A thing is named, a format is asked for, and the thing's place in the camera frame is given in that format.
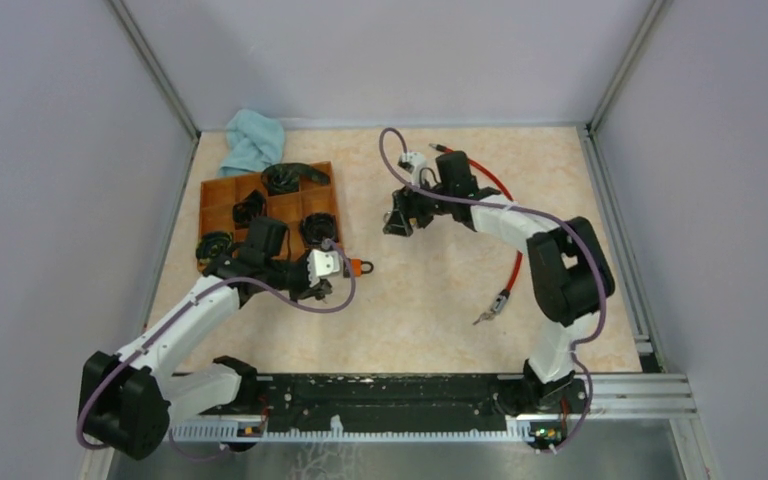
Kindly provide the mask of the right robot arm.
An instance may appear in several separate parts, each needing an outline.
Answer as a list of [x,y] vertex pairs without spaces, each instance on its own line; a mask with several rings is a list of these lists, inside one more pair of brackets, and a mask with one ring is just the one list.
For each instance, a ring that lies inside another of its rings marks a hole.
[[527,258],[534,298],[546,321],[524,363],[518,392],[502,399],[520,411],[550,411],[573,384],[574,347],[594,332],[603,304],[615,291],[592,224],[584,217],[562,221],[525,211],[501,191],[480,187],[461,151],[437,157],[436,184],[424,179],[428,162],[418,152],[402,152],[397,165],[411,179],[392,195],[385,233],[409,237],[435,217],[450,216]]

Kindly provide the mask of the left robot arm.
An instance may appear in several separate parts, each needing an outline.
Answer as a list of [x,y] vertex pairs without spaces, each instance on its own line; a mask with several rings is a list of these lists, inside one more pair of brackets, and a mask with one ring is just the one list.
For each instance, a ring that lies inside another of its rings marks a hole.
[[250,364],[221,356],[197,372],[180,375],[177,368],[258,294],[319,311],[306,300],[330,295],[330,277],[350,261],[330,238],[298,258],[283,258],[288,231],[277,219],[254,219],[245,238],[210,259],[191,290],[153,327],[114,353],[97,351],[86,360],[75,429],[83,448],[113,448],[141,460],[173,441],[177,425],[209,410],[253,410],[267,419],[267,399]]

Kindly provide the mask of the orange black padlock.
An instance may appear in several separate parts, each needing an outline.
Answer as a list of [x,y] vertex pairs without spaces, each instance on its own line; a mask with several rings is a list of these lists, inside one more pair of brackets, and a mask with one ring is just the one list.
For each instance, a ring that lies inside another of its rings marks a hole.
[[375,266],[372,262],[362,260],[359,258],[350,258],[348,261],[344,263],[343,267],[343,276],[345,278],[349,277],[360,277],[363,275],[368,275],[374,272]]

